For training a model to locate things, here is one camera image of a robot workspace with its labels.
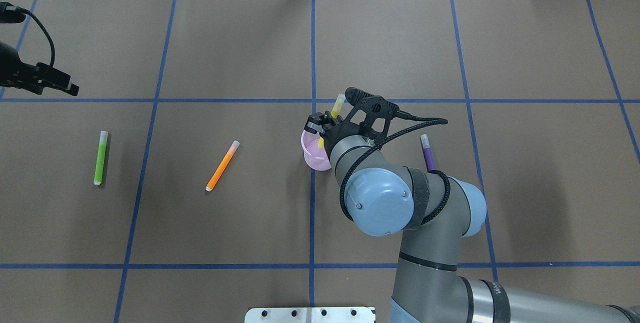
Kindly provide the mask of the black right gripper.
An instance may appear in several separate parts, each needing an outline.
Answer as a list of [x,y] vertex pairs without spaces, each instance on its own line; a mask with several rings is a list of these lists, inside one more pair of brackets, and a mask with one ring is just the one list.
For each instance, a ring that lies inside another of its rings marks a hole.
[[358,124],[343,120],[340,115],[334,118],[329,112],[317,112],[308,116],[305,131],[318,134],[324,141],[324,149],[333,150],[339,141],[358,135]]

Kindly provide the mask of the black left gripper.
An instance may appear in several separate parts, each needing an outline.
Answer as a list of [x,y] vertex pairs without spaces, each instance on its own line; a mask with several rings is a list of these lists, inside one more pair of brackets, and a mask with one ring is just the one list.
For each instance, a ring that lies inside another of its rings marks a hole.
[[0,43],[0,86],[2,88],[23,89],[41,95],[45,88],[51,88],[70,96],[78,96],[79,86],[71,82],[47,82],[37,77],[36,66],[23,63],[18,52],[6,43]]

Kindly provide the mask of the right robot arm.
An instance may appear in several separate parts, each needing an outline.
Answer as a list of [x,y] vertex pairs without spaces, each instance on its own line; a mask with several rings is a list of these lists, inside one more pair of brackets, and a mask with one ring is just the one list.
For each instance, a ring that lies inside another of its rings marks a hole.
[[339,183],[340,209],[364,233],[402,234],[389,321],[394,323],[637,323],[639,309],[598,305],[458,275],[461,241],[477,234],[487,205],[478,187],[439,170],[395,165],[386,143],[447,121],[400,111],[391,118],[414,125],[370,135],[329,112],[310,115],[304,129],[324,139]]

